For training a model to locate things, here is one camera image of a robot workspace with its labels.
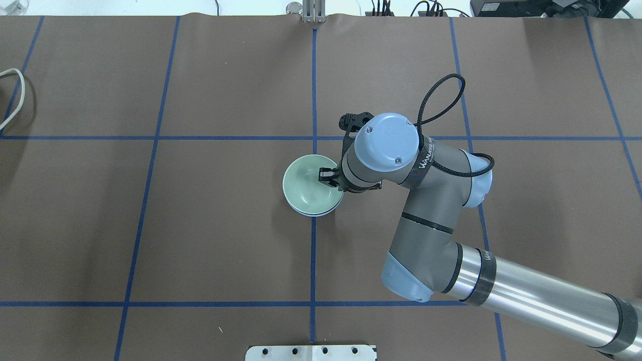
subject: black cable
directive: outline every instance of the black cable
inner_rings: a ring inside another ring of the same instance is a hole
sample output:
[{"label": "black cable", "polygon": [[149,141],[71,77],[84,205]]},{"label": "black cable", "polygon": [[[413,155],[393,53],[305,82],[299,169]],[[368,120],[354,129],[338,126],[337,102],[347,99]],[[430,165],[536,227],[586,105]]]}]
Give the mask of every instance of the black cable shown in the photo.
[{"label": "black cable", "polygon": [[437,14],[437,12],[439,11],[439,6],[440,5],[441,4],[439,2],[437,2],[436,0],[434,1],[433,7],[430,8],[430,13],[433,14],[433,16],[435,16]]},{"label": "black cable", "polygon": [[427,12],[428,12],[428,11],[430,11],[430,3],[428,3],[426,0],[423,0],[423,1],[419,1],[419,2],[415,5],[415,8],[414,8],[414,9],[412,9],[412,13],[410,13],[410,16],[415,15],[415,10],[416,10],[416,9],[419,7],[419,5],[421,5],[422,3],[426,3],[426,11],[427,11]]},{"label": "black cable", "polygon": [[478,177],[478,176],[480,176],[482,174],[486,174],[486,173],[490,172],[492,167],[495,166],[495,159],[493,159],[488,154],[485,154],[485,153],[471,153],[471,155],[474,155],[475,157],[481,157],[481,158],[488,159],[488,161],[489,161],[488,166],[486,168],[482,169],[482,170],[478,170],[477,172],[467,172],[467,173],[458,172],[456,170],[452,170],[452,169],[450,169],[448,167],[442,166],[437,161],[433,161],[433,165],[432,166],[437,168],[437,169],[439,169],[442,172],[446,172],[446,173],[448,173],[450,175],[454,175],[455,177],[465,177],[465,178],[473,178],[473,177]]},{"label": "black cable", "polygon": [[[446,82],[448,79],[451,79],[451,78],[457,78],[460,81],[459,93],[457,93],[457,97],[455,97],[455,100],[453,100],[453,102],[450,103],[450,105],[448,105],[444,110],[439,112],[436,116],[430,117],[430,118],[428,118],[426,120],[421,120],[421,118],[423,118],[423,115],[424,115],[424,108],[426,107],[426,103],[428,102],[428,99],[430,98],[430,96],[437,90],[437,88],[440,85],[442,85],[444,82]],[[460,74],[453,73],[453,74],[448,74],[445,77],[441,78],[426,93],[426,96],[421,101],[421,105],[419,106],[419,113],[417,115],[417,123],[415,124],[415,126],[417,127],[417,133],[419,135],[419,149],[424,147],[424,136],[421,133],[421,126],[423,124],[430,123],[431,121],[433,121],[433,120],[441,117],[442,115],[444,115],[447,111],[451,110],[457,104],[457,102],[462,97],[462,95],[464,94],[464,89],[465,88],[466,88],[466,80],[464,79],[464,77],[462,75],[460,75]],[[488,173],[492,169],[492,167],[495,166],[495,160],[491,156],[489,156],[488,154],[472,153],[472,155],[488,159],[489,160],[489,165],[486,168],[482,169],[482,170],[478,170],[476,172],[469,172],[469,173],[458,172],[456,170],[452,170],[452,169],[450,169],[448,167],[445,167],[445,166],[439,164],[437,161],[433,161],[433,166],[435,168],[439,169],[442,172],[446,172],[448,174],[455,175],[457,177],[468,177],[468,178],[477,177],[479,175]]]},{"label": "black cable", "polygon": [[470,17],[467,13],[465,13],[465,12],[459,10],[459,9],[448,8],[448,9],[442,9],[441,11],[445,12],[446,10],[454,10],[456,12],[460,12],[460,13],[464,14],[464,16],[466,16],[466,17]]},{"label": "black cable", "polygon": [[635,18],[633,17],[633,15],[631,15],[631,13],[630,13],[630,12],[628,12],[626,9],[622,8],[622,10],[620,10],[620,11],[621,11],[621,12],[623,12],[624,14],[626,14],[626,16],[628,16],[629,18],[631,18],[631,19],[635,19]]}]

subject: blue tape line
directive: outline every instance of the blue tape line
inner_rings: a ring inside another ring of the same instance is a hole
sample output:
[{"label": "blue tape line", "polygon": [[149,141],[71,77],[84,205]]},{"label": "blue tape line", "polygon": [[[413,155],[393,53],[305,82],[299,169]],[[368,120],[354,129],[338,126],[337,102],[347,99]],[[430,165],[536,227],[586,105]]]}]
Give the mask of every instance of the blue tape line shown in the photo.
[{"label": "blue tape line", "polygon": [[342,141],[343,137],[317,136],[318,141]]},{"label": "blue tape line", "polygon": [[317,28],[312,29],[312,152],[317,154]]},{"label": "blue tape line", "polygon": [[[31,59],[31,54],[33,53],[33,48],[36,46],[36,40],[38,40],[38,35],[40,35],[40,29],[42,29],[42,23],[44,22],[44,16],[40,17],[40,21],[38,21],[38,26],[36,27],[36,32],[33,34],[33,38],[31,39],[31,45],[29,45],[29,51],[27,51],[27,56],[24,58],[24,63],[22,63],[22,68],[20,71],[24,74],[24,72],[27,70],[27,65],[29,64],[29,60]],[[4,113],[4,118],[9,118],[9,114],[11,114],[11,108],[13,108],[13,103],[15,102],[15,97],[18,95],[18,88],[20,86],[20,79],[16,81],[15,87],[13,88],[13,93],[11,94],[11,99],[9,100],[9,105],[7,105],[6,112]],[[4,132],[4,129],[0,129],[0,136],[2,136]]]},{"label": "blue tape line", "polygon": [[310,343],[317,338],[317,218],[310,221]]},{"label": "blue tape line", "polygon": [[154,140],[154,136],[0,136],[4,140],[42,140],[42,141],[139,141]]},{"label": "blue tape line", "polygon": [[309,307],[307,301],[240,301],[240,302],[129,302],[129,307],[211,307],[211,308],[242,308],[242,307]]},{"label": "blue tape line", "polygon": [[606,95],[606,100],[609,102],[609,108],[611,108],[611,114],[613,115],[613,121],[615,122],[615,127],[618,129],[618,134],[620,135],[620,140],[622,142],[622,148],[624,148],[624,154],[627,156],[627,162],[629,163],[629,168],[631,169],[631,174],[633,175],[633,181],[636,184],[638,189],[638,195],[640,200],[642,200],[642,186],[640,186],[640,180],[638,179],[638,173],[636,167],[633,164],[633,159],[629,153],[629,147],[624,138],[624,132],[622,131],[622,126],[620,125],[620,119],[618,118],[618,113],[615,111],[615,106],[613,105],[613,100],[611,99],[611,92],[609,92],[609,87],[606,85],[606,80],[604,79],[604,74],[602,73],[602,67],[600,65],[600,59],[598,59],[597,51],[595,50],[595,43],[593,42],[593,34],[591,33],[591,27],[589,26],[589,19],[584,17],[584,26],[586,27],[586,34],[589,37],[589,43],[591,45],[591,51],[593,52],[593,60],[595,61],[595,67],[597,68],[598,75],[600,75],[600,81],[602,82],[602,87],[604,88],[604,94]]},{"label": "blue tape line", "polygon": [[[317,28],[312,29],[312,152],[317,154]],[[310,343],[317,338],[317,219],[310,221]]]},{"label": "blue tape line", "polygon": [[309,136],[159,136],[159,140],[176,141],[310,141]]},{"label": "blue tape line", "polygon": [[481,233],[483,235],[483,246],[486,248],[486,251],[490,252],[490,245],[488,243],[488,232],[486,231],[486,217],[483,215],[483,204],[477,206],[480,214],[480,223],[481,223]]},{"label": "blue tape line", "polygon": [[475,141],[619,141],[619,137],[471,136]]},{"label": "blue tape line", "polygon": [[[455,56],[455,68],[457,73],[462,73],[462,68],[459,64],[459,52],[457,51],[457,37],[455,36],[455,24],[453,23],[453,18],[449,17],[448,21],[450,23],[450,37],[453,40],[453,54]],[[473,140],[471,139],[471,125],[468,122],[468,108],[466,107],[466,95],[462,94],[462,112],[464,113],[464,127],[466,128],[466,140],[468,141],[468,151],[473,153]]]},{"label": "blue tape line", "polygon": [[[448,18],[450,22],[450,34],[451,38],[453,39],[453,53],[455,54],[455,66],[457,68],[457,73],[462,73],[460,64],[459,64],[459,53],[457,52],[457,37],[455,36],[455,24],[453,22],[453,18],[449,17]],[[462,95],[462,111],[464,112],[464,125],[466,127],[466,136],[468,140],[468,148],[469,152],[473,153],[474,148],[473,148],[473,137],[471,134],[471,127],[468,122],[468,109],[466,107],[466,99],[465,95]],[[486,218],[484,217],[483,214],[483,205],[479,205],[478,207],[479,214],[480,214],[480,223],[481,223],[481,230],[482,230],[482,235],[483,235],[483,244],[484,247],[486,248],[487,251],[490,250],[490,245],[488,241],[488,232],[486,230]],[[504,334],[501,330],[501,320],[499,319],[499,315],[495,314],[495,326],[497,329],[497,340],[499,342],[499,351],[501,354],[501,361],[506,361],[506,353],[503,350],[503,345],[504,345]]]},{"label": "blue tape line", "polygon": [[443,307],[467,306],[459,301],[317,301],[318,307]]},{"label": "blue tape line", "polygon": [[[0,307],[124,307],[128,308],[245,308],[245,307],[310,307],[309,301],[0,301]],[[445,307],[467,306],[459,301],[315,301],[315,307]]]},{"label": "blue tape line", "polygon": [[123,307],[124,302],[0,301],[0,307]]},{"label": "blue tape line", "polygon": [[162,116],[165,108],[165,100],[167,97],[167,89],[169,87],[169,78],[171,76],[171,66],[174,60],[174,50],[176,49],[176,39],[178,37],[178,26],[180,25],[180,16],[176,17],[176,25],[174,26],[174,36],[171,41],[171,49],[169,51],[169,60],[167,64],[167,73],[165,74],[165,85],[162,91],[162,98],[160,99],[159,117],[156,123],[156,135],[154,144],[152,146],[152,155],[150,157],[150,166],[147,171],[147,180],[145,182],[145,191],[143,193],[143,204],[141,206],[141,215],[138,220],[138,229],[136,230],[136,239],[134,242],[134,251],[132,253],[132,264],[129,268],[129,277],[127,279],[127,289],[125,291],[125,305],[123,307],[123,314],[121,316],[121,324],[118,329],[118,339],[116,341],[116,351],[114,353],[114,361],[120,359],[121,346],[123,345],[123,335],[125,334],[125,323],[127,321],[127,312],[129,308],[129,300],[132,295],[132,284],[134,283],[134,272],[136,270],[136,261],[138,259],[138,250],[141,244],[141,235],[143,234],[143,224],[145,220],[145,211],[147,209],[147,200],[150,194],[150,184],[152,183],[152,175],[154,171],[154,162],[156,159],[156,151],[159,144],[159,135],[161,134]]},{"label": "blue tape line", "polygon": [[497,327],[497,335],[499,340],[499,356],[501,361],[506,361],[506,347],[504,347],[504,333],[501,330],[501,319],[499,314],[495,313],[495,327]]}]

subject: light green bowl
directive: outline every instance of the light green bowl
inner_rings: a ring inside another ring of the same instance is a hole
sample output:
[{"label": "light green bowl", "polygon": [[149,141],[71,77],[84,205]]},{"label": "light green bowl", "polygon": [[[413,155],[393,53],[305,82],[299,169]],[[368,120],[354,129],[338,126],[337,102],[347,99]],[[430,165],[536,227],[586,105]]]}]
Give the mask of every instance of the light green bowl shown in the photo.
[{"label": "light green bowl", "polygon": [[341,203],[343,192],[318,181],[319,168],[336,163],[323,155],[309,154],[293,161],[283,175],[283,194],[288,204],[304,216],[326,215]]}]

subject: robotic arm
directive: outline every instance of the robotic arm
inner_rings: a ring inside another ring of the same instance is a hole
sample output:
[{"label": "robotic arm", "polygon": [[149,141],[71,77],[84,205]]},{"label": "robotic arm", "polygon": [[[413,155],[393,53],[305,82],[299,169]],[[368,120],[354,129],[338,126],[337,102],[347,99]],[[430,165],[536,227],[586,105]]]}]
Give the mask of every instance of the robotic arm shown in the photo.
[{"label": "robotic arm", "polygon": [[481,204],[490,190],[492,164],[483,154],[439,143],[395,113],[346,114],[339,126],[342,159],[319,169],[320,182],[351,193],[379,189],[383,179],[410,189],[381,275],[389,290],[417,302],[442,292],[609,358],[642,360],[642,300],[594,292],[452,240],[462,207]]}]

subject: metal bracket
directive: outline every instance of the metal bracket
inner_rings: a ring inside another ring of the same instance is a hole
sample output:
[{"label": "metal bracket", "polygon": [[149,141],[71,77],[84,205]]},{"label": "metal bracket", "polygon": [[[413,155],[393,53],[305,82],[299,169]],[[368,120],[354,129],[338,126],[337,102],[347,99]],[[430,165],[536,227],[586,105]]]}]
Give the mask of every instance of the metal bracket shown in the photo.
[{"label": "metal bracket", "polygon": [[325,0],[303,0],[303,22],[325,22]]},{"label": "metal bracket", "polygon": [[377,346],[254,346],[245,353],[245,361],[376,361]]}]

